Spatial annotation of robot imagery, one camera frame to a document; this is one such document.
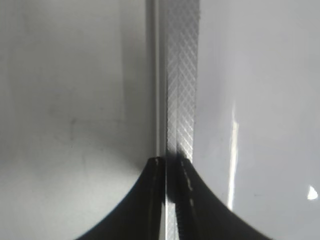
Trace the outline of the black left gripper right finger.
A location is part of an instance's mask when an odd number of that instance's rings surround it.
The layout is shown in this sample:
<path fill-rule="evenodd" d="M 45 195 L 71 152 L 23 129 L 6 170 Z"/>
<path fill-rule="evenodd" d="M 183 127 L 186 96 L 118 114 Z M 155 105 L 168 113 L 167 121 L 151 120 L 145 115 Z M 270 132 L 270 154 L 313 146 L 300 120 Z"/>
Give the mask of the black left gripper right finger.
<path fill-rule="evenodd" d="M 208 188 L 192 163 L 180 157 L 174 166 L 175 211 L 181 240 L 268 240 L 230 211 Z"/>

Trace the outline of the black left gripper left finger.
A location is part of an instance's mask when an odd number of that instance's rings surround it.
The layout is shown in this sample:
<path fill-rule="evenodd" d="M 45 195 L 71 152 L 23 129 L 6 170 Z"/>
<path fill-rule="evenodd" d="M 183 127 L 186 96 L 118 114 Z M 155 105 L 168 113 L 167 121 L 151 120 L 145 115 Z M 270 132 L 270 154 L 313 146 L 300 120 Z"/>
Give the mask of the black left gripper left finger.
<path fill-rule="evenodd" d="M 152 157 L 123 200 L 80 240 L 158 240 L 166 161 Z"/>

